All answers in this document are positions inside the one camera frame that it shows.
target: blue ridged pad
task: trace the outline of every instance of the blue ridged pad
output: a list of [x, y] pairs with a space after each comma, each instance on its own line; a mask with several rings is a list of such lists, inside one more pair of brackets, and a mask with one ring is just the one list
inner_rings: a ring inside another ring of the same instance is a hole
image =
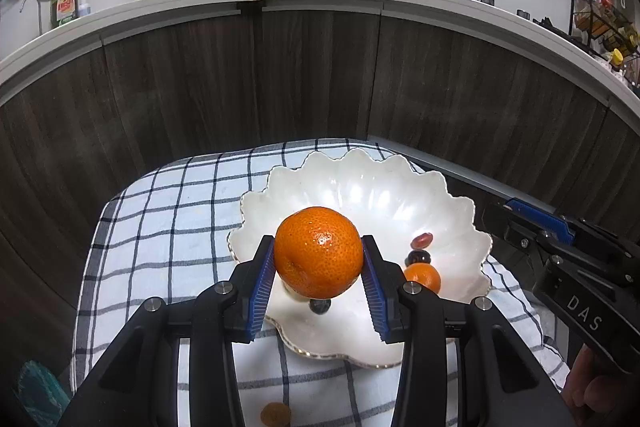
[[371, 314], [373, 329], [380, 334], [380, 339], [384, 342], [389, 338], [385, 293], [382, 291], [382, 286], [373, 269], [369, 252], [364, 245], [362, 245], [362, 247], [364, 249], [364, 263], [362, 264], [361, 275], [364, 292], [367, 296], [367, 303], [369, 304], [369, 313]]
[[544, 210], [540, 210], [520, 200], [509, 200], [507, 201], [507, 206], [514, 212], [533, 221], [547, 232], [553, 233], [560, 243], [566, 245], [572, 245], [574, 243], [575, 235], [569, 230], [567, 223], [563, 219], [548, 214]]
[[254, 340], [255, 335], [262, 329], [264, 322], [264, 314], [267, 312], [267, 304], [269, 303], [269, 295], [271, 295], [271, 287], [273, 279], [276, 275], [276, 266], [273, 261], [273, 241], [269, 246], [267, 255], [264, 258], [260, 274], [254, 287], [254, 292], [249, 301], [249, 320], [247, 320], [247, 329]]

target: teal plastic bag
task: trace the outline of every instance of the teal plastic bag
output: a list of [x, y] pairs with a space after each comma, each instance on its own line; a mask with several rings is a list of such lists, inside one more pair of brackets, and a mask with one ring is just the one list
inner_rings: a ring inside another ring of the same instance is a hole
[[34, 360], [21, 368], [16, 396], [39, 427], [56, 427], [70, 401], [50, 370]]

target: human hand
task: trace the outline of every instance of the human hand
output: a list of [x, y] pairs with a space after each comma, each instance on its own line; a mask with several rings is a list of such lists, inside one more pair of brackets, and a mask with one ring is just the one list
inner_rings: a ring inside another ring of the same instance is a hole
[[593, 351], [582, 346], [566, 379], [561, 396], [578, 425], [588, 418], [585, 406], [597, 413], [610, 412], [623, 396], [625, 379], [618, 375], [599, 375]]

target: fruit bowl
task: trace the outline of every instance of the fruit bowl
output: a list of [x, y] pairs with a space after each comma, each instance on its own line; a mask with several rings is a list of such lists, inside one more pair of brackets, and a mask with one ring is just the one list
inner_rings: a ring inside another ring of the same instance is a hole
[[[281, 222], [309, 206], [340, 212], [360, 235], [373, 235], [386, 261], [404, 269], [410, 243], [433, 233], [431, 264], [442, 277], [440, 297], [468, 303], [489, 292], [480, 267], [492, 238], [473, 225], [476, 206], [454, 198], [436, 171], [415, 172], [404, 156], [373, 160], [353, 149], [332, 160], [312, 152], [300, 169], [274, 167], [262, 192], [241, 199], [242, 226], [228, 236], [238, 263], [250, 261], [263, 235], [275, 235]], [[347, 359], [362, 367], [384, 368], [402, 361], [402, 344], [385, 344], [373, 330], [362, 279], [332, 299], [327, 313], [311, 311], [308, 299], [292, 295], [276, 274], [266, 318], [290, 349], [315, 359]]]

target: yellow lid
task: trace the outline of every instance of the yellow lid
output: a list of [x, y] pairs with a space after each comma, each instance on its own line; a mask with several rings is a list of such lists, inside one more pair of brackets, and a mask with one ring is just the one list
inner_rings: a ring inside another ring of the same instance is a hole
[[616, 48], [615, 50], [613, 50], [613, 54], [611, 55], [611, 64], [613, 64], [615, 67], [618, 67], [620, 64], [622, 64], [622, 53], [620, 53], [620, 50], [618, 48]]

